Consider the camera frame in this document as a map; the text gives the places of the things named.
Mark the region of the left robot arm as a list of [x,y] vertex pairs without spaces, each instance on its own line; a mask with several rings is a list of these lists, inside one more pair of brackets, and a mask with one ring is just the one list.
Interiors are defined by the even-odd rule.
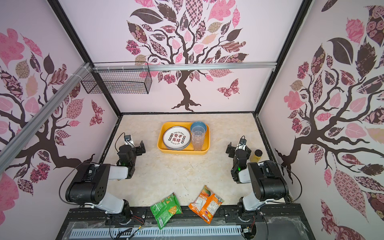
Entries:
[[65,192],[65,199],[60,199],[69,205],[97,208],[128,223],[134,217],[129,202],[108,193],[107,186],[110,181],[131,179],[137,157],[145,153],[144,142],[136,147],[133,141],[125,141],[118,149],[116,165],[94,162],[79,164],[75,167],[77,172]]

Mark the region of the blue bowl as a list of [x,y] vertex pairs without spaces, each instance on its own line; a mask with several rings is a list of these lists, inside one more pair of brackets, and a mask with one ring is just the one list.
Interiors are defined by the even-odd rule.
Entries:
[[190,130],[192,130],[195,127],[200,127],[200,128],[203,128],[205,132],[207,131],[207,126],[203,122],[197,121],[197,122],[192,123]]

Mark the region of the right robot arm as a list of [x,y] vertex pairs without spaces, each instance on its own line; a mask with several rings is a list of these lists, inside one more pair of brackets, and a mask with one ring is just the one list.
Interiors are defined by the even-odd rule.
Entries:
[[252,185],[252,191],[241,197],[237,204],[237,211],[228,214],[243,223],[251,220],[251,214],[256,214],[267,203],[279,204],[284,199],[286,204],[295,203],[299,197],[287,201],[289,188],[281,171],[280,164],[274,161],[260,163],[248,162],[251,149],[246,145],[246,140],[241,139],[235,146],[228,144],[226,153],[233,159],[231,176],[237,184]]

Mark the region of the clear cup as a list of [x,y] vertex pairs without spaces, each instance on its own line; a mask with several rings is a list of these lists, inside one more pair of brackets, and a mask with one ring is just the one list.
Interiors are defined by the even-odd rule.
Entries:
[[206,130],[201,126],[194,126],[191,129],[192,144],[195,151],[201,151],[205,141]]

